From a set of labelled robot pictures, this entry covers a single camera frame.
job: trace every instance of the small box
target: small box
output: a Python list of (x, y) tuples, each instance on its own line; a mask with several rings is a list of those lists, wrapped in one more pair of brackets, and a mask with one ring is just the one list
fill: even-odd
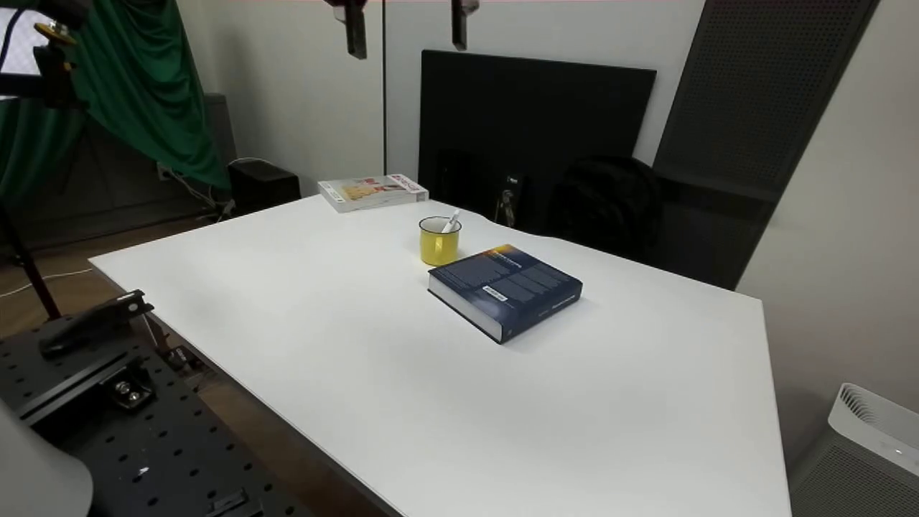
[(235, 215), (303, 198), (298, 179), (264, 161), (231, 165)]

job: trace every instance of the green curtain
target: green curtain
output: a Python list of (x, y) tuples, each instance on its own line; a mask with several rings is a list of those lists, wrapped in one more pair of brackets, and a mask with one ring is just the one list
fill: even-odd
[(17, 208), (73, 155), (87, 118), (21, 98), (0, 105), (0, 205)]
[[(172, 174), (231, 194), (175, 0), (96, 0), (70, 52), (90, 118)], [(0, 105), (0, 205), (17, 208), (76, 149), (84, 115)]]
[(76, 89), (90, 118), (172, 174), (231, 194), (175, 0), (96, 0)]

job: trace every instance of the black monitor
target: black monitor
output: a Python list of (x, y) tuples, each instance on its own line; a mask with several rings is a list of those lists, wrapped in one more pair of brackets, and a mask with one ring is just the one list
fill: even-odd
[(420, 182), (495, 214), (525, 176), (518, 228), (544, 234), (558, 179), (584, 158), (633, 158), (653, 69), (422, 52)]

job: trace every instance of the light stand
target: light stand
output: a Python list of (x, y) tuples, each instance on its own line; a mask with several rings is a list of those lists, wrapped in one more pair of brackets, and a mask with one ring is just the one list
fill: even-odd
[(2, 235), (10, 238), (14, 260), (23, 266), (27, 280), (28, 280), (28, 286), (36, 287), (36, 294), (38, 294), (47, 316), (48, 316), (48, 320), (60, 320), (60, 311), (57, 311), (57, 306), (54, 306), (54, 300), (53, 300), (53, 294), (48, 294), (48, 286), (41, 280), (41, 274), (38, 274), (38, 268), (36, 268), (36, 260), (31, 260), (31, 254), (27, 250), (23, 238), (17, 235), (17, 230), (11, 228), (2, 205), (0, 205), (0, 230), (2, 230)]

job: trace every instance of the book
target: book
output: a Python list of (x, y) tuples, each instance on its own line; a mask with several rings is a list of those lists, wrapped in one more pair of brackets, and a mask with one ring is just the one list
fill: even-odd
[(400, 174), (349, 182), (318, 182), (318, 194), (340, 214), (429, 201), (429, 189)]
[(429, 290), (489, 334), (508, 343), (581, 300), (581, 280), (511, 247), (433, 268)]

